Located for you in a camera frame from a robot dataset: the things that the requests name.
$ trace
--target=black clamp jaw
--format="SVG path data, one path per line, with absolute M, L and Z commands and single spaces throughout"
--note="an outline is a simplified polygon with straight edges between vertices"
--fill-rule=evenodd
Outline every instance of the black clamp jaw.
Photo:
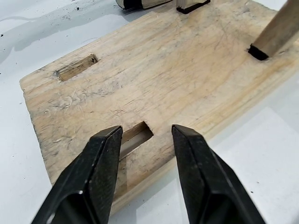
M 122 127 L 100 131 L 61 173 L 32 224 L 107 224 Z M 193 129 L 173 125 L 178 172 L 190 224 L 264 224 L 233 170 Z

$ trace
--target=white table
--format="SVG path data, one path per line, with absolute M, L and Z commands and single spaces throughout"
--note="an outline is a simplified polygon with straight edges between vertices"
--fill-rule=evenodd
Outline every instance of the white table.
M 51 184 L 19 80 L 149 10 L 124 13 L 113 0 L 0 1 L 0 217 L 29 224 Z M 259 2 L 278 10 L 284 0 Z M 235 170 L 267 223 L 299 223 L 299 73 L 209 145 Z M 174 169 L 110 223 L 187 220 Z

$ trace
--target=weathered wooden plank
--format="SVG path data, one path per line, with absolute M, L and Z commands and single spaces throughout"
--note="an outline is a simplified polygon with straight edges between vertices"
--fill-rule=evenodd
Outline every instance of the weathered wooden plank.
M 247 0 L 214 0 L 188 15 L 171 2 L 23 78 L 52 183 L 90 136 L 144 121 L 154 136 L 120 161 L 118 210 L 174 166 L 172 124 L 209 139 L 298 69 L 298 42 L 268 61 L 247 53 L 274 15 Z M 97 63 L 57 76 L 90 54 Z

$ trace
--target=mortise hole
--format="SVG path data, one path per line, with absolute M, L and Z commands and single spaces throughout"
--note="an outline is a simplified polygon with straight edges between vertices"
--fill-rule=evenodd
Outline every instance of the mortise hole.
M 97 62 L 97 57 L 94 54 L 91 54 L 90 56 L 83 58 L 78 62 L 75 62 L 60 70 L 55 71 L 54 74 L 57 75 L 61 81 L 64 82 L 85 71 Z
M 125 131 L 121 139 L 120 160 L 153 136 L 153 132 L 144 121 Z

